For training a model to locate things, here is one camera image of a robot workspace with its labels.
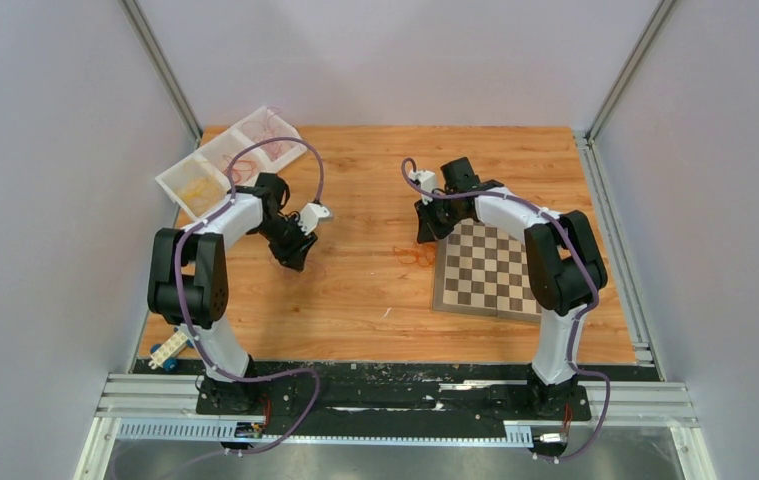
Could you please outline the aluminium frame rail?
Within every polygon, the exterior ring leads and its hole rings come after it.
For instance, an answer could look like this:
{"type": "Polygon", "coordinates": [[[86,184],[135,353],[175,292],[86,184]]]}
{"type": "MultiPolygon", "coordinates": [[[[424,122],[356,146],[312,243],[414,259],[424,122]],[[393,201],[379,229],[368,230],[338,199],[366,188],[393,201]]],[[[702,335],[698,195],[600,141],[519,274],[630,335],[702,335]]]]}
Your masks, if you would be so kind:
{"type": "MultiPolygon", "coordinates": [[[[453,444],[520,446],[563,429],[564,415],[534,419],[519,411],[486,406],[493,393],[515,393],[520,380],[464,380],[395,385],[406,396],[391,407],[346,406],[343,385],[328,388],[289,437],[291,443],[424,446],[453,444]]],[[[606,427],[695,428],[699,424],[687,389],[667,382],[584,383],[584,398],[571,405],[575,437],[601,422],[606,427]]],[[[197,379],[191,375],[112,374],[96,415],[119,420],[132,439],[271,442],[293,426],[311,396],[299,380],[275,383],[273,395],[245,414],[199,413],[197,379]]]]}

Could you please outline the wooden chessboard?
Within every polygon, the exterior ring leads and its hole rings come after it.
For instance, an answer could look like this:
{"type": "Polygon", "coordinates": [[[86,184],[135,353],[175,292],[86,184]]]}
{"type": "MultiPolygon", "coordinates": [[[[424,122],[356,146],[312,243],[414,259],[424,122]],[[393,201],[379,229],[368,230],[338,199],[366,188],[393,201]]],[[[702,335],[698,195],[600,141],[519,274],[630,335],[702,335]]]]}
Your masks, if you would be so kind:
{"type": "Polygon", "coordinates": [[[496,227],[460,222],[437,244],[432,307],[538,324],[525,245],[496,227]]]}

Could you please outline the white three-compartment tray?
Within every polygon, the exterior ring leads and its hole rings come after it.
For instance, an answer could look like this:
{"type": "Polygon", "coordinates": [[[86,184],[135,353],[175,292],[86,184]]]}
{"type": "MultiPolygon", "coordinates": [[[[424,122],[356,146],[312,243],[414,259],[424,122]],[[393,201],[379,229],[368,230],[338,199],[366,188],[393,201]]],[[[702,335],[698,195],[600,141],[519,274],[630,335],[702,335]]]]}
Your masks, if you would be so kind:
{"type": "Polygon", "coordinates": [[[308,151],[300,134],[262,106],[202,144],[155,177],[166,195],[192,220],[207,216],[231,184],[252,185],[261,173],[277,173],[308,151]]]}

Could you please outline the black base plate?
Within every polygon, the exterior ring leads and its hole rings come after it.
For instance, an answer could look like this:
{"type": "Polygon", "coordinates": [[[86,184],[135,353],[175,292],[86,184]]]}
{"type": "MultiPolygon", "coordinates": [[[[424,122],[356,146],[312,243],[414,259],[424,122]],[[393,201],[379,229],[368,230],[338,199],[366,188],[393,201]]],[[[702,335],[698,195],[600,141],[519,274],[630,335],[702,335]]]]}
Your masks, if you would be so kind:
{"type": "Polygon", "coordinates": [[[590,421],[591,392],[598,380],[581,375],[568,405],[539,417],[520,404],[527,364],[422,364],[260,361],[262,377],[254,408],[243,414],[200,412],[204,367],[178,360],[158,380],[183,380],[190,411],[206,416],[259,416],[268,434],[290,427],[303,436],[396,438],[496,438],[506,421],[590,421]]]}

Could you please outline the white blue toy car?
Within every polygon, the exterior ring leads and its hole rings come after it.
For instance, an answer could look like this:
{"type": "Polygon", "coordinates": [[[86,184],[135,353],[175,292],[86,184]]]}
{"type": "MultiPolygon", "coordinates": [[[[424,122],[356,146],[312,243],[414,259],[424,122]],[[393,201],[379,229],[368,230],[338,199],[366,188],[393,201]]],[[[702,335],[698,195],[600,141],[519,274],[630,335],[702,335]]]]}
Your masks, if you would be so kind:
{"type": "Polygon", "coordinates": [[[178,367],[177,356],[188,348],[193,348],[189,337],[179,329],[175,329],[167,340],[151,347],[147,365],[151,370],[175,372],[178,367]]]}

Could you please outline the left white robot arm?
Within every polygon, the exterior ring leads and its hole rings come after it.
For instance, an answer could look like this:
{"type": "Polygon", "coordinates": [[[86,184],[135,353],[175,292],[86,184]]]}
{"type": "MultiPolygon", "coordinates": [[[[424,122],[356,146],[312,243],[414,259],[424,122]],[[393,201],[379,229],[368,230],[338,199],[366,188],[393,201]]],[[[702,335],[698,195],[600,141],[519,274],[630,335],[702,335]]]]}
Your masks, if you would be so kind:
{"type": "Polygon", "coordinates": [[[202,413],[248,414],[259,405],[262,380],[227,321],[226,253],[241,238],[259,235],[281,266],[303,271],[318,240],[315,230],[332,212],[314,200],[284,214],[289,197],[284,179],[262,173],[252,186],[232,186],[206,217],[182,229],[163,228],[154,237],[147,304],[201,357],[202,413]]]}

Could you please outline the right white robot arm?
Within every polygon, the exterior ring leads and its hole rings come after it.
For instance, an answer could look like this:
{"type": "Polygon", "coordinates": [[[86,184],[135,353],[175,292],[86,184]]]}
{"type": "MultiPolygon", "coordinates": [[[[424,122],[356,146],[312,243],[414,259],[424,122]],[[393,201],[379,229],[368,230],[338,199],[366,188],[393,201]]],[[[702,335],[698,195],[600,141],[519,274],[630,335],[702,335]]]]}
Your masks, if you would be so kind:
{"type": "Polygon", "coordinates": [[[590,311],[608,282],[587,215],[558,213],[515,195],[503,183],[483,181],[468,158],[439,172],[403,160],[405,181],[420,196],[414,207],[420,243],[446,238],[463,220],[495,227],[526,252],[527,276],[541,308],[540,332],[520,404],[539,417],[560,413],[578,390],[576,355],[590,311]]]}

